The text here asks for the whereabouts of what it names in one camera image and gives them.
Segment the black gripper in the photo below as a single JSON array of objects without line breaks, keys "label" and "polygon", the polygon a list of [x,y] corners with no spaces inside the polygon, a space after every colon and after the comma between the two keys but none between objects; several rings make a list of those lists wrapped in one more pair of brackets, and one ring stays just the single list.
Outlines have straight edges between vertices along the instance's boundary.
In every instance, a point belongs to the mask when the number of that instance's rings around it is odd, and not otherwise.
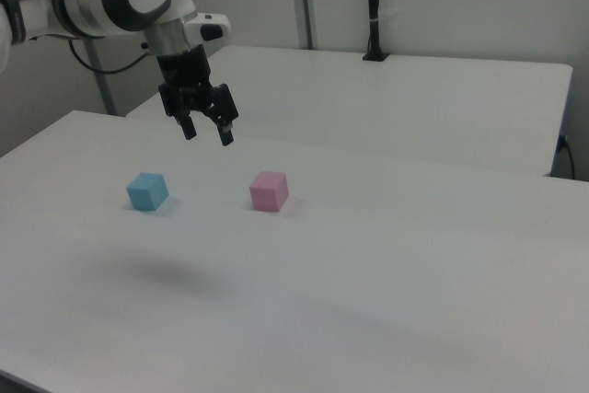
[{"label": "black gripper", "polygon": [[233,121],[238,118],[236,103],[227,84],[213,87],[211,68],[202,44],[185,52],[156,57],[163,76],[158,87],[165,113],[177,119],[187,140],[196,129],[190,116],[192,110],[212,120],[223,146],[234,142]]}]

